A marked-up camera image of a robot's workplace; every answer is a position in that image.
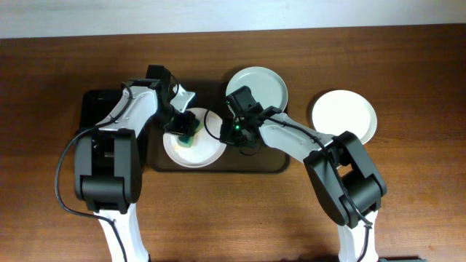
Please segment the green scrubbing sponge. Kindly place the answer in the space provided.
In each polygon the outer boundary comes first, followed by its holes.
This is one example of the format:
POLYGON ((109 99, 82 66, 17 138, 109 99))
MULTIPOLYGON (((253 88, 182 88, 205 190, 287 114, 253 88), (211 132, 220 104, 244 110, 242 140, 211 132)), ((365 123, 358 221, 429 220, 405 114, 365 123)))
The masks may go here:
POLYGON ((203 124, 199 121, 199 119, 195 119, 194 124, 193 124, 194 129, 192 130, 192 132, 189 135, 179 136, 177 140, 178 144, 184 148, 191 147, 192 144, 194 143, 195 135, 202 129, 202 127, 203 127, 203 124))

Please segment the white plate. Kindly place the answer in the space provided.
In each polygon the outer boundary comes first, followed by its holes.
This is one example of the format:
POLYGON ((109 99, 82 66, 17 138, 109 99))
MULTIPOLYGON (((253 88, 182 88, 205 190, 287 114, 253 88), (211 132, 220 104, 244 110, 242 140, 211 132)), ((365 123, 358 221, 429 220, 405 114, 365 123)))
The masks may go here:
POLYGON ((349 131, 362 144, 373 138, 378 124, 374 107, 362 95, 349 90, 332 90, 321 95, 310 115, 318 132, 340 135, 349 131))
POLYGON ((163 146, 165 152, 176 164, 188 168, 201 168, 214 163, 225 151, 226 144, 216 140, 204 128, 205 108, 189 108, 196 119, 200 121, 193 137, 187 143, 178 135, 165 133, 163 146))

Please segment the pale blue plate top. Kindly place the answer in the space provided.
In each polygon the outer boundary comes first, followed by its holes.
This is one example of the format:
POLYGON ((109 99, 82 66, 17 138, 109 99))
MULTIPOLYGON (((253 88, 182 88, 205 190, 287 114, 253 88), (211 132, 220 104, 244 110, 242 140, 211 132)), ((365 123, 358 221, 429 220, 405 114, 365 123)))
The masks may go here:
POLYGON ((226 95, 239 88, 250 88, 253 98, 266 109, 270 106, 284 111, 288 104, 288 89, 283 79, 274 71, 253 66, 238 71, 226 87, 226 95))

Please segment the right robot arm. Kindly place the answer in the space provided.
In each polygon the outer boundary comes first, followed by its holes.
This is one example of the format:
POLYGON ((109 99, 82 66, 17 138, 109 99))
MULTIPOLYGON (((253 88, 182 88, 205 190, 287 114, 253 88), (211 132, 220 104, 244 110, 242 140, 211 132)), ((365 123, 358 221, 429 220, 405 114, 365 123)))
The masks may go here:
POLYGON ((338 227, 338 259, 379 261, 375 220, 387 186, 357 136, 320 133, 274 106, 263 108, 247 86, 229 93, 226 105, 233 118, 222 124, 220 141, 252 148, 261 140, 302 162, 320 206, 338 227))

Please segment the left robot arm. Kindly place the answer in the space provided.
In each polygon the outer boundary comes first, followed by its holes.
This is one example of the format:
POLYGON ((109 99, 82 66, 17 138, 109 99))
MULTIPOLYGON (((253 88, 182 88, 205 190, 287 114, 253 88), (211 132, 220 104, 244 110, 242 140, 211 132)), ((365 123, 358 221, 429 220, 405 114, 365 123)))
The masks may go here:
POLYGON ((76 197, 99 220, 113 261, 150 261, 138 225, 146 161, 144 127, 155 122, 169 134, 189 138, 199 121, 186 110, 194 98, 163 65, 122 83, 122 96, 104 119, 81 131, 74 145, 76 197))

